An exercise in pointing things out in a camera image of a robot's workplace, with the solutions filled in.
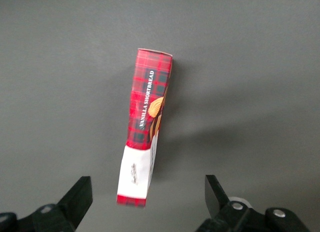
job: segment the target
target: white label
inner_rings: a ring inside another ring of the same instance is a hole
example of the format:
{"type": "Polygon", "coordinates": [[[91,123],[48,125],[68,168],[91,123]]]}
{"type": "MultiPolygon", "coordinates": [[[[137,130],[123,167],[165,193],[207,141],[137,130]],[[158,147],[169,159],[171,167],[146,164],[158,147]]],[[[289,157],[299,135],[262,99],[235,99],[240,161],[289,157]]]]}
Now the white label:
{"type": "Polygon", "coordinates": [[[158,134],[152,139],[151,148],[137,150],[125,146],[120,168],[118,195],[145,199],[154,169],[158,134]]]}

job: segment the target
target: red plaid box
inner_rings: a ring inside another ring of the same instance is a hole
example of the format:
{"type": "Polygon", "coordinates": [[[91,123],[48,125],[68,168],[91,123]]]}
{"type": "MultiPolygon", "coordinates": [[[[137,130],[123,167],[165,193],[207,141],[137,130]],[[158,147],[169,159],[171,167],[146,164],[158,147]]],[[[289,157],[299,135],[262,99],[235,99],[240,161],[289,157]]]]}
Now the red plaid box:
{"type": "Polygon", "coordinates": [[[139,49],[135,62],[117,203],[144,207],[154,168],[172,55],[139,49]]]}

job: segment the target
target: gray surface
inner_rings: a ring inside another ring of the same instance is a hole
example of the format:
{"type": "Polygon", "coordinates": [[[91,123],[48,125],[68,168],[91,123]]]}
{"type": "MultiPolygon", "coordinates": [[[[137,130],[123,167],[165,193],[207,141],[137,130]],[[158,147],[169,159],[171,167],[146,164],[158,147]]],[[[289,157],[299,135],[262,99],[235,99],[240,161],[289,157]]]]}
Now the gray surface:
{"type": "Polygon", "coordinates": [[[92,176],[88,231],[194,231],[205,174],[320,229],[320,0],[0,0],[0,211],[92,176]],[[144,210],[116,206],[138,47],[174,56],[144,210]]]}

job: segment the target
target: metal screw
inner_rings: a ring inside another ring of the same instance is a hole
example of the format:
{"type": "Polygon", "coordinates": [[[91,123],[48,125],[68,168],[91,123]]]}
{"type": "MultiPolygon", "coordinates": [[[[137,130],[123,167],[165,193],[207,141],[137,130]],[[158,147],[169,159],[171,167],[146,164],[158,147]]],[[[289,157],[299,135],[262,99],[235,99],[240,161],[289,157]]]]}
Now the metal screw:
{"type": "Polygon", "coordinates": [[[242,210],[244,207],[243,207],[243,205],[241,205],[241,204],[239,204],[239,203],[233,203],[232,204],[232,207],[235,209],[235,210],[238,210],[238,211],[240,211],[240,210],[242,210]]]}
{"type": "Polygon", "coordinates": [[[40,212],[42,214],[48,213],[52,208],[50,206],[45,206],[40,212]]]}
{"type": "Polygon", "coordinates": [[[273,214],[274,214],[275,216],[280,217],[280,218],[286,217],[286,214],[285,214],[283,211],[281,211],[281,210],[274,210],[274,211],[273,211],[273,214]]]}
{"type": "Polygon", "coordinates": [[[2,223],[3,221],[6,221],[8,219],[7,215],[1,216],[0,217],[0,223],[2,223]]]}

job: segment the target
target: tartan pattern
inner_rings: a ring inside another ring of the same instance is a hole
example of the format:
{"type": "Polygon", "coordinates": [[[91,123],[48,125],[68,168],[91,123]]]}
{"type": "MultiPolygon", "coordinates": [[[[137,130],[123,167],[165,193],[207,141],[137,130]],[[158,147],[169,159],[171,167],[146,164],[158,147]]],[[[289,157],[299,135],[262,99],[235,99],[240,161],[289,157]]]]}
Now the tartan pattern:
{"type": "Polygon", "coordinates": [[[151,147],[149,131],[155,118],[148,115],[148,109],[151,102],[164,96],[166,87],[168,86],[171,65],[171,55],[145,49],[138,50],[130,98],[127,146],[139,150],[146,150],[151,147]],[[146,91],[150,75],[152,75],[151,71],[154,72],[153,80],[151,88],[149,88],[150,96],[147,100],[144,123],[141,126],[143,109],[146,105],[146,91]]]}
{"type": "Polygon", "coordinates": [[[126,205],[126,206],[135,206],[135,207],[146,206],[146,199],[137,199],[137,198],[131,198],[127,196],[120,196],[120,195],[117,195],[116,202],[120,205],[126,205]]]}

